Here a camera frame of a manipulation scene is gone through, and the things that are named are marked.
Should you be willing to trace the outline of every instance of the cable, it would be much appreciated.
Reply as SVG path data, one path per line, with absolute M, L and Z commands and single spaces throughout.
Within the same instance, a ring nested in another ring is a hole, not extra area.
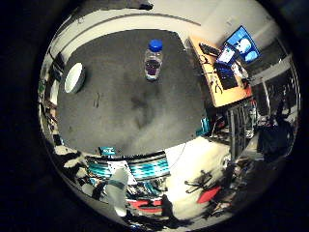
M 178 160 L 181 158 L 181 156 L 182 156 L 182 154 L 183 154 L 183 151 L 184 151 L 184 148 L 185 148 L 185 146 L 186 146 L 186 143 L 187 143 L 187 142 L 185 142 L 184 145 L 183 145 L 183 150 L 181 151 L 181 154 L 178 156 L 178 158 L 177 158 L 176 161 L 173 163 L 173 165 L 169 167 L 169 169 L 171 169 L 171 168 L 176 164 L 176 162 L 178 162 Z

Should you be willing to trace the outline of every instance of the blue bottle cap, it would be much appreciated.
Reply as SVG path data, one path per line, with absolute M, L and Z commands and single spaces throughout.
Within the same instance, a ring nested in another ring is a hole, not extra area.
M 151 40 L 148 44 L 148 48 L 150 51 L 159 52 L 162 50 L 163 44 L 161 40 Z

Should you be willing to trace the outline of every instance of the dark gray table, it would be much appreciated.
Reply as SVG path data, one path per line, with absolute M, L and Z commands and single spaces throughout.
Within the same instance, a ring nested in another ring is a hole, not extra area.
M 163 64 L 156 82 L 144 77 L 144 53 L 151 39 L 163 40 Z M 83 88 L 58 95 L 58 125 L 65 145 L 88 153 L 115 147 L 119 155 L 140 155 L 195 137 L 205 115 L 197 77 L 181 39 L 161 30 L 117 32 L 86 43 L 72 54 L 64 76 L 77 62 L 86 68 Z

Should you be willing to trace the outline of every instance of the plastic bottle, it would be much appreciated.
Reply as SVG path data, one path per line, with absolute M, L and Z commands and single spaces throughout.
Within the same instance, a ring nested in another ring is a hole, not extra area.
M 145 75 L 150 81 L 157 80 L 162 65 L 162 41 L 151 40 L 145 52 Z

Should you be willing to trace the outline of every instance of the wooden desk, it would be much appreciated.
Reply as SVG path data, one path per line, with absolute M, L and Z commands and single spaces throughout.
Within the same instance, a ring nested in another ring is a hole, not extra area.
M 209 61 L 209 64 L 202 64 L 202 62 L 201 62 L 201 66 L 203 68 L 206 81 L 207 81 L 207 83 L 210 87 L 212 103 L 215 107 L 223 106 L 223 105 L 233 103 L 233 102 L 237 102 L 237 101 L 240 101 L 242 99 L 250 97 L 250 96 L 247 95 L 245 89 L 243 88 L 240 76 L 235 76 L 235 78 L 236 78 L 236 80 L 239 84 L 238 87 L 231 88 L 231 89 L 228 89 L 228 90 L 223 90 L 220 79 L 218 78 L 217 74 L 212 73 L 213 72 L 213 64 L 215 62 L 215 57 L 204 54 L 202 52 L 200 46 L 199 46 L 199 43 L 203 43 L 203 44 L 210 45 L 212 47 L 216 47 L 214 44 L 211 44 L 211 43 L 207 42 L 206 40 L 204 40 L 202 38 L 198 38 L 198 37 L 194 37 L 194 36 L 190 36 L 189 40 L 190 40 L 197 56 L 199 57 L 200 55 L 204 55 Z M 217 91 L 217 93 L 215 93 L 215 86 L 216 85 L 215 85 L 215 83 L 213 83 L 211 85 L 211 79 L 217 80 L 219 86 L 223 90 L 222 94 L 221 94 L 220 91 Z

